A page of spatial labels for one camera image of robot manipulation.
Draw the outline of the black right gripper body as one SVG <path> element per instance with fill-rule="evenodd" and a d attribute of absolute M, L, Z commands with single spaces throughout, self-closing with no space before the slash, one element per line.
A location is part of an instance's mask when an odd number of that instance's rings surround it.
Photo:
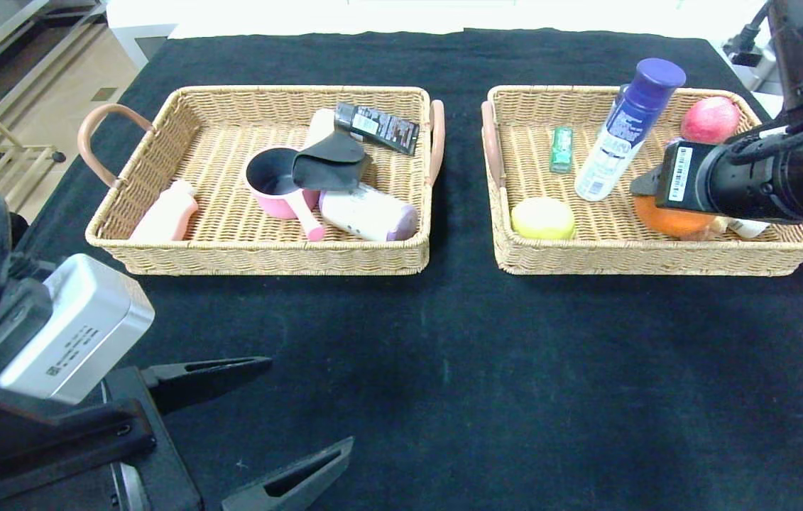
<path fill-rule="evenodd" d="M 754 164 L 730 162 L 727 145 L 680 141 L 665 149 L 655 206 L 732 218 L 767 220 Z"/>

